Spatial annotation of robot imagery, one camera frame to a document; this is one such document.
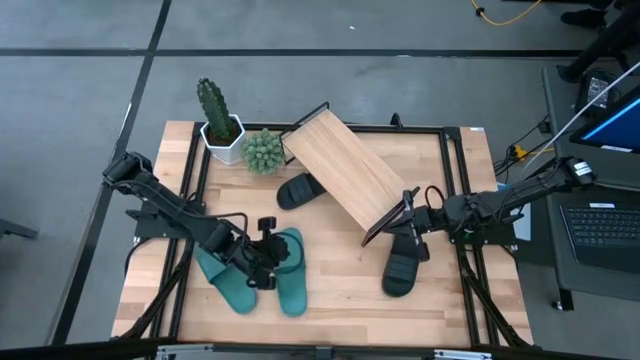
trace plant pot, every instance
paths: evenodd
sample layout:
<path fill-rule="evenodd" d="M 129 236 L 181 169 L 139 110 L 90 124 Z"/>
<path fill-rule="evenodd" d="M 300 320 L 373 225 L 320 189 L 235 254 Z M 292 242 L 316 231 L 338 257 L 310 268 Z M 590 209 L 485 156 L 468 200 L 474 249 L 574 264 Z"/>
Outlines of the plant pot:
<path fill-rule="evenodd" d="M 233 143 L 229 146 L 213 146 L 209 144 L 207 140 L 207 131 L 209 131 L 209 123 L 205 123 L 203 127 L 200 128 L 200 134 L 204 139 L 204 144 L 207 146 L 211 154 L 218 160 L 222 161 L 227 165 L 233 165 L 242 160 L 242 143 L 244 142 L 244 138 L 247 136 L 247 133 L 244 131 L 244 127 L 240 122 L 240 118 L 238 115 L 229 114 L 229 117 L 234 119 L 238 126 L 240 127 L 240 135 L 235 139 Z"/>

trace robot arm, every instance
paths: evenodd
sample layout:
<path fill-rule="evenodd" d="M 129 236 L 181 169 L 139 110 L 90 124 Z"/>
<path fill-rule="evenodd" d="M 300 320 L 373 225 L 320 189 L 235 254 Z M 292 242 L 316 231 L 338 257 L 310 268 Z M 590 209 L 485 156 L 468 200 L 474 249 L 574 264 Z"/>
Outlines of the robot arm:
<path fill-rule="evenodd" d="M 444 230 L 455 238 L 465 230 L 476 232 L 511 224 L 521 217 L 512 216 L 511 210 L 554 192 L 592 185 L 594 181 L 595 176 L 586 162 L 563 158 L 555 161 L 547 171 L 514 184 L 509 189 L 453 196 L 443 201 L 441 209 L 429 206 L 414 209 L 411 192 L 405 191 L 402 216 L 383 231 L 411 235 L 418 246 L 419 259 L 427 261 L 429 252 L 421 234 Z"/>
<path fill-rule="evenodd" d="M 160 184 L 152 173 L 151 161 L 137 153 L 125 153 L 103 172 L 104 182 L 123 194 L 133 194 L 153 204 L 168 223 L 180 227 L 209 254 L 217 254 L 226 264 L 234 264 L 258 289 L 275 288 L 273 269 L 289 255 L 284 239 L 269 233 L 275 218 L 259 221 L 261 241 L 251 241 L 245 229 L 232 222 L 201 215 L 188 201 Z"/>

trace desk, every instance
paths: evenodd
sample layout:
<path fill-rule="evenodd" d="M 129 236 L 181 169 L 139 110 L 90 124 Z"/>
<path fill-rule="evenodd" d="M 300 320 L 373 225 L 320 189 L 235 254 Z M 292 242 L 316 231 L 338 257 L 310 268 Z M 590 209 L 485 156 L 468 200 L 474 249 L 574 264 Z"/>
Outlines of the desk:
<path fill-rule="evenodd" d="M 192 122 L 170 121 L 160 144 L 154 173 L 176 192 L 193 128 Z M 394 133 L 357 133 L 357 136 L 382 157 L 409 188 L 436 185 L 443 191 L 446 189 L 438 136 Z M 472 190 L 495 190 L 484 131 L 462 128 L 461 136 Z M 453 162 L 455 152 L 453 144 L 449 145 Z M 200 168 L 204 151 L 201 140 L 197 151 L 194 169 Z M 454 178 L 460 192 L 455 168 Z M 273 176 L 259 177 L 248 173 L 244 164 L 227 167 L 212 159 L 204 201 L 210 214 L 246 212 L 249 233 L 254 239 L 259 238 L 257 219 L 263 216 L 276 216 L 278 229 L 290 226 L 300 229 L 307 261 L 307 312 L 299 318 L 288 318 L 280 311 L 277 293 L 261 291 L 251 313 L 236 314 L 207 283 L 193 260 L 178 339 L 238 344 L 468 347 L 457 259 L 446 234 L 439 232 L 425 238 L 431 260 L 420 265 L 411 293 L 402 298 L 388 297 L 381 288 L 381 275 L 391 246 L 389 235 L 381 234 L 361 248 L 364 230 L 328 194 L 292 211 L 278 208 L 275 201 L 278 187 L 304 171 L 304 167 L 294 161 Z M 194 176 L 192 188 L 196 182 L 197 176 Z M 415 201 L 416 206 L 424 204 L 422 192 Z M 165 239 L 154 239 L 132 256 L 113 335 L 128 330 L 156 295 L 166 248 Z M 513 260 L 497 246 L 485 247 L 484 258 L 493 300 L 520 336 L 531 342 Z M 477 300 L 475 303 L 480 337 L 486 342 L 482 307 Z M 173 300 L 169 299 L 162 335 L 167 334 L 172 308 Z"/>
<path fill-rule="evenodd" d="M 571 105 L 575 102 L 579 84 L 563 81 L 555 68 L 543 70 L 543 84 L 549 111 L 549 120 L 553 132 L 559 131 L 575 114 Z M 575 156 L 586 160 L 598 180 L 620 187 L 638 187 L 640 169 L 635 164 L 638 155 L 615 151 L 606 151 L 593 146 L 574 144 L 568 136 L 558 139 L 554 144 L 556 157 Z M 622 299 L 640 301 L 640 275 L 585 266 L 576 262 L 571 249 L 570 239 L 560 214 L 560 204 L 576 198 L 589 198 L 593 202 L 633 201 L 640 202 L 640 192 L 592 188 L 581 193 L 553 194 L 546 199 L 536 201 L 532 206 L 532 243 L 528 246 L 544 249 L 538 251 L 539 257 L 552 251 L 556 277 L 561 294 L 570 296 L 566 290 L 577 290 L 596 295 L 613 296 Z"/>

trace green succulent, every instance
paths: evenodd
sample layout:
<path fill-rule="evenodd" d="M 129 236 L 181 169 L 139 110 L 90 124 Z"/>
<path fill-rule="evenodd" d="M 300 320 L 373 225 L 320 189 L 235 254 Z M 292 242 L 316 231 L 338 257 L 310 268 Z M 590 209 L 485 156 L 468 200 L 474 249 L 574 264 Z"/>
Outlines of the green succulent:
<path fill-rule="evenodd" d="M 252 135 L 242 144 L 242 158 L 247 162 L 249 171 L 259 175 L 276 172 L 284 162 L 284 152 L 278 135 L 267 129 Z"/>
<path fill-rule="evenodd" d="M 220 88 L 216 84 L 207 79 L 202 78 L 198 81 L 198 100 L 202 105 L 209 123 L 209 130 L 213 134 L 213 138 L 231 144 L 233 142 L 234 122 L 229 118 L 229 110 L 224 102 L 224 96 Z"/>

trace slide sandal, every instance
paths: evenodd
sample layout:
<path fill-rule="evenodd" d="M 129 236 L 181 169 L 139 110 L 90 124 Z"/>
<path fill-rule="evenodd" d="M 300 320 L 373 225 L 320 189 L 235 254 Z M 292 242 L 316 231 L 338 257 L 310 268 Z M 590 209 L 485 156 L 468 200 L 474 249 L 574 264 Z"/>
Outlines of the slide sandal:
<path fill-rule="evenodd" d="M 287 242 L 289 250 L 287 260 L 282 261 L 274 271 L 280 309 L 287 316 L 300 316 L 307 311 L 306 264 L 302 235 L 295 228 L 287 228 L 278 235 Z"/>
<path fill-rule="evenodd" d="M 217 255 L 210 255 L 200 245 L 195 248 L 196 261 L 209 284 L 215 286 L 233 311 L 246 314 L 257 303 L 256 292 L 247 286 L 247 275 L 235 265 L 225 265 Z"/>
<path fill-rule="evenodd" d="M 304 205 L 327 192 L 309 173 L 300 174 L 287 180 L 278 189 L 278 206 L 283 210 L 292 210 Z"/>
<path fill-rule="evenodd" d="M 395 235 L 393 246 L 382 275 L 382 290 L 393 297 L 407 295 L 416 283 L 418 255 L 409 236 Z"/>

